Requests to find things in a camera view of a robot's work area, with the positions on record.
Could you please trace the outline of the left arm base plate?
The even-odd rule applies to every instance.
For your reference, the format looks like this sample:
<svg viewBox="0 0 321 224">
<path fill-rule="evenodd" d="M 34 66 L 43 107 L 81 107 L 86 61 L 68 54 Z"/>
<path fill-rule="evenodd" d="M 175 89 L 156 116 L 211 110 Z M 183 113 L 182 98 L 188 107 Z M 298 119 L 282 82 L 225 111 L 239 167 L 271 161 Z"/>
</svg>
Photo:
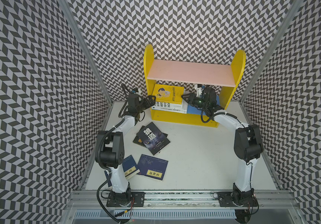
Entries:
<svg viewBox="0 0 321 224">
<path fill-rule="evenodd" d="M 145 192 L 132 191 L 125 193 L 110 192 L 106 206 L 107 207 L 143 207 L 145 201 Z"/>
</svg>

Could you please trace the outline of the yellow illustrated book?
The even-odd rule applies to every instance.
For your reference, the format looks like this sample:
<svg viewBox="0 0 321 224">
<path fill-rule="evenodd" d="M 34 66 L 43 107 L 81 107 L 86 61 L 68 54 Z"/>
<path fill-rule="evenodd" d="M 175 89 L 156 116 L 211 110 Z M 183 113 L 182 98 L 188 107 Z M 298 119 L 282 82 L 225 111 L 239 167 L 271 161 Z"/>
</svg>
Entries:
<svg viewBox="0 0 321 224">
<path fill-rule="evenodd" d="M 156 84 L 152 95 L 156 96 L 157 102 L 182 104 L 184 87 Z"/>
</svg>

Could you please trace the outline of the white thin book small text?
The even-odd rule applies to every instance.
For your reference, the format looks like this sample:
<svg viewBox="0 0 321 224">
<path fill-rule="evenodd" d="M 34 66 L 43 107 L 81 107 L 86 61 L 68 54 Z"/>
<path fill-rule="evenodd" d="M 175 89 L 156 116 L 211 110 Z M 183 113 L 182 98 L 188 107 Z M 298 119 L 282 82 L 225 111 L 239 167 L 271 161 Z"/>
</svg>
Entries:
<svg viewBox="0 0 321 224">
<path fill-rule="evenodd" d="M 187 114 L 187 110 L 183 110 L 181 108 L 166 108 L 166 107 L 153 106 L 152 109 L 153 110 L 158 110 L 158 111 L 166 111 L 166 112 L 175 112 L 175 113 Z"/>
</svg>

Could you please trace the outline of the white book black bold text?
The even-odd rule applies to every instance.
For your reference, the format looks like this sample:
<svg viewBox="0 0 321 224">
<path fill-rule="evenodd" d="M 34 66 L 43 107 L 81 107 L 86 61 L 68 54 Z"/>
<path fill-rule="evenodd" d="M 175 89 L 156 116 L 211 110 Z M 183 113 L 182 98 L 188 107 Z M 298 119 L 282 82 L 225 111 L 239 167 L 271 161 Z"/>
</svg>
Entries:
<svg viewBox="0 0 321 224">
<path fill-rule="evenodd" d="M 166 109 L 183 109 L 183 104 L 174 104 L 174 103 L 167 103 L 167 102 L 160 102 L 157 101 L 154 106 L 152 106 L 153 109 L 157 108 L 166 108 Z"/>
</svg>

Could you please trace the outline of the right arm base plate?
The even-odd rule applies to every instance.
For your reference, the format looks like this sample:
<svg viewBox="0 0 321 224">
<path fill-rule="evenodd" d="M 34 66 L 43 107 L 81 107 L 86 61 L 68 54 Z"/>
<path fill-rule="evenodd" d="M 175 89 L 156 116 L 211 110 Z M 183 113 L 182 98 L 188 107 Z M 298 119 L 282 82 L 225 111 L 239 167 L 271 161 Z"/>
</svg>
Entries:
<svg viewBox="0 0 321 224">
<path fill-rule="evenodd" d="M 252 191 L 220 191 L 216 194 L 220 207 L 253 208 L 259 206 L 258 201 L 255 199 Z"/>
</svg>

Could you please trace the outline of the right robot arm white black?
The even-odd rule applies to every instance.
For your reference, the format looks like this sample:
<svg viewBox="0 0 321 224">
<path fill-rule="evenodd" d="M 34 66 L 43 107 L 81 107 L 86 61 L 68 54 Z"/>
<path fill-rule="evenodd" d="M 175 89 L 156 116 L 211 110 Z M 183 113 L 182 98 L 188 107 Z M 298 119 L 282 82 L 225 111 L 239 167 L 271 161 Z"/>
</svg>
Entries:
<svg viewBox="0 0 321 224">
<path fill-rule="evenodd" d="M 200 117 L 204 124 L 215 121 L 234 134 L 234 152 L 239 159 L 237 177 L 230 193 L 235 206 L 256 203 L 253 176 L 255 166 L 264 151 L 260 128 L 255 124 L 240 121 L 237 116 L 227 112 L 217 103 L 215 90 L 200 87 L 201 94 L 187 93 L 182 99 L 190 106 L 201 111 Z"/>
</svg>

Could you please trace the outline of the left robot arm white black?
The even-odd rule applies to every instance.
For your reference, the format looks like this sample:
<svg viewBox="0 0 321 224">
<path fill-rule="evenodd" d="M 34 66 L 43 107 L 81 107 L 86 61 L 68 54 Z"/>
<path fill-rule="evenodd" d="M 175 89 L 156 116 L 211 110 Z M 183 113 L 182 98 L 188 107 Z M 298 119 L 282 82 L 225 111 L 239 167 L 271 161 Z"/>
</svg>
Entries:
<svg viewBox="0 0 321 224">
<path fill-rule="evenodd" d="M 123 171 L 125 156 L 124 136 L 140 120 L 140 114 L 155 105 L 156 97 L 143 98 L 131 93 L 121 111 L 121 121 L 108 131 L 99 131 L 95 146 L 95 161 L 108 173 L 108 181 L 112 184 L 109 194 L 111 199 L 128 203 L 131 201 L 131 188 Z"/>
</svg>

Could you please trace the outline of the black book white character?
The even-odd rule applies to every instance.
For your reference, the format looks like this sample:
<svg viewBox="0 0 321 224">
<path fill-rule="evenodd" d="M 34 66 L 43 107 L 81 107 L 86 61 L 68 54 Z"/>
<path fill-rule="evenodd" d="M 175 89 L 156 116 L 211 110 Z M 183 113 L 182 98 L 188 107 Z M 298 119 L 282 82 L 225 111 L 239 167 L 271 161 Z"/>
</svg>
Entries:
<svg viewBox="0 0 321 224">
<path fill-rule="evenodd" d="M 147 126 L 141 128 L 137 133 L 137 136 L 152 155 L 158 154 L 162 149 L 170 144 L 170 140 L 154 122 L 151 122 Z"/>
</svg>

